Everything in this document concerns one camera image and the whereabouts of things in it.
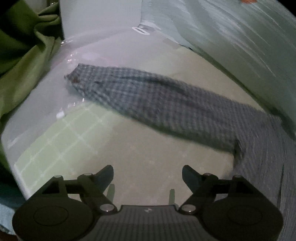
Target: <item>green fabric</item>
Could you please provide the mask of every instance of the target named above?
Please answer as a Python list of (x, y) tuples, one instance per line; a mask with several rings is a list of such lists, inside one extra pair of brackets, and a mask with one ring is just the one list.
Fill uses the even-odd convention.
[[(61, 43), (59, 6), (39, 14), (18, 1), (0, 16), (0, 118), (21, 103)], [(0, 162), (9, 169), (0, 146)]]

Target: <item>screw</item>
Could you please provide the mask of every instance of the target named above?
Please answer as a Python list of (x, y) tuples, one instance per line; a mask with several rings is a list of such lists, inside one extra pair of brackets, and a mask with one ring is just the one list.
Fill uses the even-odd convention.
[(100, 206), (100, 209), (104, 212), (111, 212), (114, 210), (114, 206), (112, 204), (103, 204)]
[(196, 210), (196, 207), (192, 204), (185, 204), (181, 207), (181, 209), (186, 213), (191, 213)]

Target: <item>plaid fabric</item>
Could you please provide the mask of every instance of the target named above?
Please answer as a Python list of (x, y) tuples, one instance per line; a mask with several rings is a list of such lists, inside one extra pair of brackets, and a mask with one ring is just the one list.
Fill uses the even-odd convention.
[(279, 240), (296, 240), (296, 148), (280, 118), (166, 76), (79, 64), (66, 76), (84, 97), (143, 123), (234, 152), (244, 176), (284, 216)]

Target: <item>green tile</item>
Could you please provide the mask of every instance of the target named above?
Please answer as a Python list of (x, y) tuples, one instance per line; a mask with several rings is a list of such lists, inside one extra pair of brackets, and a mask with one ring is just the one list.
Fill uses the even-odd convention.
[(93, 104), (92, 106), (90, 106), (89, 111), (96, 115), (98, 118), (101, 118), (108, 113), (108, 110), (106, 108), (98, 104)]
[(33, 195), (35, 192), (37, 192), (39, 190), (39, 188), (41, 188), (44, 185), (43, 181), (40, 180), (36, 183), (36, 185), (34, 185), (31, 190), (30, 190), (30, 194)]
[(77, 140), (75, 134), (69, 129), (62, 130), (51, 142), (51, 144), (60, 152), (64, 152), (70, 145)]
[(41, 176), (41, 171), (35, 162), (31, 162), (22, 172), (22, 178), (27, 187), (31, 187)]
[(32, 156), (35, 156), (41, 150), (41, 148), (47, 145), (47, 143), (48, 141), (46, 135), (38, 137), (29, 147)]
[(71, 123), (71, 127), (79, 135), (87, 131), (92, 125), (97, 122), (96, 117), (89, 111), (84, 112), (76, 120)]
[(72, 166), (75, 170), (85, 162), (91, 156), (91, 150), (82, 141), (78, 141), (70, 150), (64, 155), (64, 160)]
[(31, 159), (31, 152), (28, 148), (17, 160), (17, 162), (15, 163), (15, 166), (18, 168), (19, 171), (22, 171), (24, 167), (29, 163), (30, 159)]
[(114, 130), (120, 130), (127, 121), (129, 121), (128, 118), (111, 111), (102, 118), (103, 125)]
[(37, 167), (44, 172), (58, 158), (58, 153), (52, 145), (47, 145), (35, 157)]
[(71, 122), (73, 119), (77, 118), (77, 116), (83, 115), (85, 111), (86, 111), (85, 108), (81, 107), (80, 109), (67, 114), (64, 120), (66, 122)]
[(55, 175), (64, 176), (69, 174), (70, 174), (69, 167), (61, 159), (59, 159), (57, 163), (45, 173), (45, 177), (47, 179), (50, 179)]
[(98, 123), (81, 137), (89, 146), (98, 151), (109, 142), (111, 135), (111, 129), (106, 128), (101, 123)]
[(53, 136), (60, 133), (62, 129), (66, 127), (66, 124), (63, 122), (63, 120), (58, 120), (54, 124), (52, 124), (51, 127), (48, 128), (48, 130), (44, 133), (44, 135), (48, 139), (52, 139)]

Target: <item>white wall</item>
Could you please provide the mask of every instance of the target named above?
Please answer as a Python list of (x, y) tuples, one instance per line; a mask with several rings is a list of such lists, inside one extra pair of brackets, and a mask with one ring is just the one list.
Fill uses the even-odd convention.
[(60, 0), (65, 38), (112, 27), (137, 27), (142, 0)]
[(40, 12), (42, 9), (46, 8), (46, 0), (25, 0), (26, 3), (35, 11)]

